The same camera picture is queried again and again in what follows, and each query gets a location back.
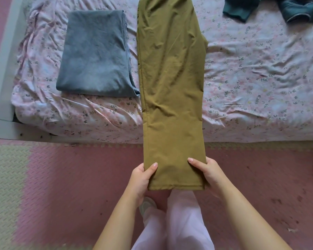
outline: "person's left hand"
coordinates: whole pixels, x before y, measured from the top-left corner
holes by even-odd
[[[145,171],[142,163],[132,171],[125,192],[135,199],[137,207],[142,204],[150,178],[157,168],[158,164],[154,163]]]

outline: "pant leg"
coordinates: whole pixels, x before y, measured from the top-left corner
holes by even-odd
[[[204,188],[188,157],[205,160],[202,132],[207,42],[192,0],[140,0],[138,71],[144,166],[157,162],[150,190]]]
[[[143,217],[145,228],[132,250],[166,249],[166,214],[154,207],[148,208]]]
[[[214,249],[192,191],[172,190],[168,198],[166,221],[168,249]]]

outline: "light pink pants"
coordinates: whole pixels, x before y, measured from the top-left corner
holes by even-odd
[[[214,249],[192,191],[172,190],[167,214],[150,207],[143,221],[145,229],[132,250]]]

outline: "forearm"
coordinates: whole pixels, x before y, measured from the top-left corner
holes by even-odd
[[[243,249],[291,249],[230,182],[223,187],[222,198]]]
[[[136,208],[135,199],[124,192],[93,250],[130,249]]]

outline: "mattress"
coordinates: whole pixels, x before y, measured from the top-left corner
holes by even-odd
[[[131,72],[139,86],[138,1],[34,3],[12,93],[19,121],[59,136],[142,143],[140,98],[56,90],[67,14],[73,10],[125,11]],[[202,108],[205,142],[313,140],[313,25],[286,25],[274,1],[262,1],[245,24],[222,15],[224,0],[192,1],[209,42]]]

